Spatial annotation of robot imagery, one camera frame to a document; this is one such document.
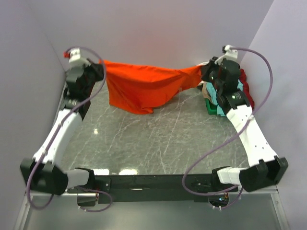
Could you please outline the orange t shirt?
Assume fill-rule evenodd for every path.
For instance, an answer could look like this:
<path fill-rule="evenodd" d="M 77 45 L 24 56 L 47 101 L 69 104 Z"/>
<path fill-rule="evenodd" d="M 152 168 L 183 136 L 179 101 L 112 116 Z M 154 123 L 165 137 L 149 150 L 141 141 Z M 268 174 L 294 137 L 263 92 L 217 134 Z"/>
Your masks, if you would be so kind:
<path fill-rule="evenodd" d="M 109 104 L 129 113 L 152 114 L 178 93 L 201 82 L 201 65 L 185 69 L 101 61 L 105 64 Z"/>

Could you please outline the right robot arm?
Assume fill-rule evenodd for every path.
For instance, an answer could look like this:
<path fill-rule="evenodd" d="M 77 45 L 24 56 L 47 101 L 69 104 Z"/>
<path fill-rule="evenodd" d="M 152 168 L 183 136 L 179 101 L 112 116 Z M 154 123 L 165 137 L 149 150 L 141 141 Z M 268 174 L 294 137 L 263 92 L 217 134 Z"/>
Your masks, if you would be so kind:
<path fill-rule="evenodd" d="M 213 170 L 217 185 L 232 184 L 247 192 L 277 185 L 288 168 L 286 158 L 280 158 L 267 142 L 246 94 L 238 88 L 240 65 L 226 58 L 220 63 L 213 57 L 201 64 L 201 79 L 213 85 L 216 100 L 239 134 L 248 158 L 247 168 L 223 167 Z"/>

